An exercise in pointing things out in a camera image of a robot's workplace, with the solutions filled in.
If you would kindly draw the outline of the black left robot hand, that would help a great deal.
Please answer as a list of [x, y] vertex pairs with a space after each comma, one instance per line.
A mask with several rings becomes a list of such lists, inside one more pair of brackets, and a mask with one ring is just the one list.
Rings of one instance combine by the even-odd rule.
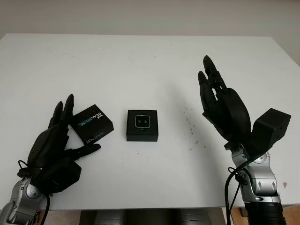
[[65, 104], [60, 101], [53, 112], [48, 128], [36, 138], [27, 160], [29, 168], [45, 169], [64, 157], [77, 160], [101, 148], [100, 144], [92, 144], [78, 149], [66, 150], [69, 139], [68, 126], [73, 117], [74, 95], [67, 97]]

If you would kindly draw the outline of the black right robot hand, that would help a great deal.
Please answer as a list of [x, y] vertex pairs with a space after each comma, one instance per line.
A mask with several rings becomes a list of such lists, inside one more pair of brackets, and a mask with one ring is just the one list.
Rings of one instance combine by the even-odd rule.
[[246, 106], [238, 93], [226, 86], [209, 56], [203, 58], [203, 65], [205, 71], [198, 73], [203, 116], [228, 141], [228, 146], [245, 146], [251, 134]]

